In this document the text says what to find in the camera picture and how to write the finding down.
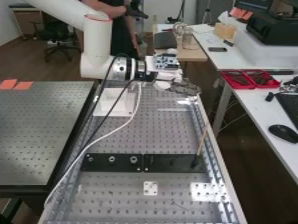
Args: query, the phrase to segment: mounting hole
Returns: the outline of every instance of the mounting hole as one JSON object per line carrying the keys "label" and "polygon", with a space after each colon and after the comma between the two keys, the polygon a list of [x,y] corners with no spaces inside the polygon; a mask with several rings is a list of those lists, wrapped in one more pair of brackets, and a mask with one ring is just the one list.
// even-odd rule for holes
{"label": "mounting hole", "polygon": [[137,163],[137,156],[131,156],[131,157],[130,157],[130,163],[131,163],[131,164],[135,164],[135,163]]}
{"label": "mounting hole", "polygon": [[114,156],[110,156],[109,157],[109,163],[114,163],[115,162],[115,158],[114,158]]}

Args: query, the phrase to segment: keyboard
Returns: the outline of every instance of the keyboard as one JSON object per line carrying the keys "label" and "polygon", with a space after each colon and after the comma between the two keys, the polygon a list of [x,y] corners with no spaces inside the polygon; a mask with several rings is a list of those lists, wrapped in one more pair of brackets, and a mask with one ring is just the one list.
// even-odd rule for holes
{"label": "keyboard", "polygon": [[176,40],[172,32],[160,32],[154,35],[154,49],[176,48]]}
{"label": "keyboard", "polygon": [[275,96],[295,128],[298,129],[298,95],[278,93]]}

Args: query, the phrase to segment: red paper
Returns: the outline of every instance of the red paper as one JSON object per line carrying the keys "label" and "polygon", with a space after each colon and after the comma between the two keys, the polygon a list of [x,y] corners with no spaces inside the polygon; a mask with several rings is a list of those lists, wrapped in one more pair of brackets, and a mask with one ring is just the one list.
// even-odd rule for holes
{"label": "red paper", "polygon": [[19,82],[13,90],[27,90],[31,86],[33,82]]}
{"label": "red paper", "polygon": [[238,11],[238,13],[236,13],[236,15],[235,15],[235,18],[242,18],[243,17],[243,15],[244,15],[244,13],[246,13],[246,10],[240,10],[239,9],[239,11]]}
{"label": "red paper", "polygon": [[247,12],[247,13],[242,16],[242,18],[243,18],[244,20],[248,20],[248,18],[251,17],[252,14],[254,14],[252,12]]}
{"label": "red paper", "polygon": [[10,79],[10,80],[3,80],[1,85],[0,85],[0,90],[7,90],[11,89],[13,86],[15,85],[15,79]]}
{"label": "red paper", "polygon": [[238,10],[238,8],[235,8],[235,7],[230,10],[230,15],[231,15],[231,16],[234,16],[236,10]]}

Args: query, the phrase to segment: small white block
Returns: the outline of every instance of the small white block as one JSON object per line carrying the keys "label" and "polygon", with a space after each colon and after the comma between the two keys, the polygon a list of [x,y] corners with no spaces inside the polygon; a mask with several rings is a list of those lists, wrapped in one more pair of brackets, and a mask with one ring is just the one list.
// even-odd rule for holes
{"label": "small white block", "polygon": [[158,184],[155,181],[143,182],[143,195],[155,196],[158,194]]}

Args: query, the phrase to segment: monitor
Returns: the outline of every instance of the monitor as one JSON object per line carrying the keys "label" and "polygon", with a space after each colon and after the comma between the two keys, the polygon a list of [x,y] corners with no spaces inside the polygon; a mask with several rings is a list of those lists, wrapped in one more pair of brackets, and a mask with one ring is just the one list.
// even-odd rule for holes
{"label": "monitor", "polygon": [[235,0],[235,7],[252,12],[267,12],[272,0]]}

